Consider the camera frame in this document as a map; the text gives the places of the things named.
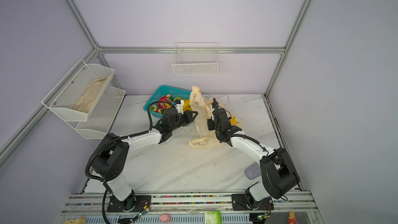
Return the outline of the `yellow banana bunch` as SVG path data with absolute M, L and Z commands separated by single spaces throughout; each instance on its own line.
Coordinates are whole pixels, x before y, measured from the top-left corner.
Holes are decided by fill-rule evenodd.
M 190 105 L 190 100 L 184 100 L 183 101 L 183 112 L 187 111 L 187 110 L 192 110 L 191 105 Z

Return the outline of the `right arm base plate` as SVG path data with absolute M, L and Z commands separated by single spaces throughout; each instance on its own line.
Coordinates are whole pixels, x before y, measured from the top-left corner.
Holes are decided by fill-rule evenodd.
M 271 197 L 257 201 L 248 194 L 232 194 L 231 198 L 234 211 L 272 211 L 274 209 Z

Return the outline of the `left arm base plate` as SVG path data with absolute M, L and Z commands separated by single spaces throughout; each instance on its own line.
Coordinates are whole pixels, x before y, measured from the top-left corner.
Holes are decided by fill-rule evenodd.
M 107 212 L 109 213 L 139 213 L 146 208 L 149 208 L 151 204 L 152 196 L 134 196 L 128 197 L 125 201 L 119 201 L 113 195 L 110 196 L 110 202 L 107 207 Z

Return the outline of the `beige plastic bag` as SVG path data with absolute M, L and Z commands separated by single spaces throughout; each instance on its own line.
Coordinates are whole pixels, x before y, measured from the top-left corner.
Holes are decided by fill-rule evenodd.
M 213 100 L 202 95 L 199 87 L 192 87 L 189 98 L 190 107 L 194 112 L 198 112 L 194 123 L 200 135 L 199 139 L 191 140 L 189 145 L 192 148 L 208 148 L 218 146 L 220 143 L 216 138 L 215 131 L 209 131 L 207 120 L 211 118 L 211 104 Z

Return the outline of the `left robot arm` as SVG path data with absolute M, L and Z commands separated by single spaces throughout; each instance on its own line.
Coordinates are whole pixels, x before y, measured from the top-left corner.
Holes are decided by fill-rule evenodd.
M 134 190 L 123 175 L 129 151 L 166 142 L 174 130 L 194 122 L 199 114 L 197 111 L 185 110 L 183 100 L 166 101 L 165 104 L 169 107 L 157 123 L 153 122 L 150 107 L 147 107 L 148 130 L 125 136 L 109 133 L 88 159 L 85 167 L 86 177 L 100 181 L 106 191 L 119 203 L 127 204 L 135 201 Z

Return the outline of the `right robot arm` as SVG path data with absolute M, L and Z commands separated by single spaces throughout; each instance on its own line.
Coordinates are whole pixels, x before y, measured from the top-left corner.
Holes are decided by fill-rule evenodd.
M 261 181 L 246 189 L 246 201 L 258 203 L 266 198 L 283 198 L 300 183 L 300 177 L 289 153 L 282 147 L 272 148 L 263 145 L 238 126 L 231 124 L 231 119 L 227 111 L 214 102 L 207 124 L 210 131 L 215 131 L 219 142 L 239 149 L 260 166 Z

